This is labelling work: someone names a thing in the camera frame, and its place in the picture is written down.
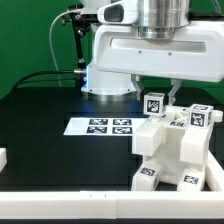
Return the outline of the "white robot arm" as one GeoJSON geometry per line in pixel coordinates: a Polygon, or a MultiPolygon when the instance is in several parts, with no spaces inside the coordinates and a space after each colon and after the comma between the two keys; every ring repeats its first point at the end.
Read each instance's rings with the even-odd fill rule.
{"type": "Polygon", "coordinates": [[[194,13],[189,0],[80,0],[94,15],[83,91],[101,100],[138,92],[142,76],[224,80],[224,15],[194,13]]]}

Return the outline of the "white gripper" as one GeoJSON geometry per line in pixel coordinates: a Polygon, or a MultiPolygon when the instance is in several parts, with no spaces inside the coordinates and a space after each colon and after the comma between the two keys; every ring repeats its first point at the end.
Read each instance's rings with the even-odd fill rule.
{"type": "Polygon", "coordinates": [[[98,9],[93,61],[102,71],[129,73],[141,99],[141,76],[173,78],[169,104],[181,80],[224,80],[224,21],[191,21],[189,0],[120,0],[98,9]]]}

